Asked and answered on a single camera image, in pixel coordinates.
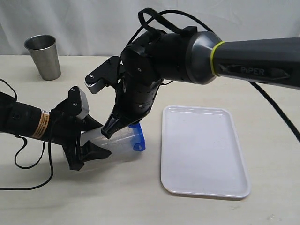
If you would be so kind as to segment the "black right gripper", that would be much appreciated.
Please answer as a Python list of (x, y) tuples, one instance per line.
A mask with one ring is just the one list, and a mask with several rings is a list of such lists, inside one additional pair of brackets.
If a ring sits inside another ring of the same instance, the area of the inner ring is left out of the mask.
[(124, 77), (115, 106), (101, 127), (101, 134), (110, 139), (117, 131), (139, 122), (148, 115), (161, 83), (162, 80), (159, 79), (145, 85), (132, 77)]

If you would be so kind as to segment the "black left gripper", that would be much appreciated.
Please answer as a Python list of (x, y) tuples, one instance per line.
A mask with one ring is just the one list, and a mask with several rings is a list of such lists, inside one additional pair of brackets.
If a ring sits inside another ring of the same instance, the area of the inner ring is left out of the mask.
[(43, 135), (43, 139), (63, 147), (69, 169), (79, 171), (84, 162), (106, 159), (111, 151), (87, 141), (80, 147), (81, 131), (86, 132), (101, 128), (103, 124), (89, 114), (78, 119), (58, 110), (50, 111), (50, 123)]

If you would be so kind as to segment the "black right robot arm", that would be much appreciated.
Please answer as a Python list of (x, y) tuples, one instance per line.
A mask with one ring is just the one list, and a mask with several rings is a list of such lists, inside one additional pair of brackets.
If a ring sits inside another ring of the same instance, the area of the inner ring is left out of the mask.
[(124, 67), (112, 112), (102, 127), (110, 138), (151, 110), (163, 80), (206, 85), (219, 76), (292, 89), (300, 87), (300, 40), (223, 42), (211, 31), (190, 36), (145, 32), (120, 55)]

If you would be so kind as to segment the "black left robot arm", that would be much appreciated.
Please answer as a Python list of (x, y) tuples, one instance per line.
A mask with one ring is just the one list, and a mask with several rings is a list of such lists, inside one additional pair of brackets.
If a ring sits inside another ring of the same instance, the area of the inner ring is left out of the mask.
[(86, 96), (78, 88), (70, 90), (68, 97), (49, 112), (0, 94), (1, 132), (62, 146), (71, 170), (78, 171), (87, 161), (111, 155), (91, 141), (80, 143), (83, 131), (100, 127), (102, 124), (89, 115)]

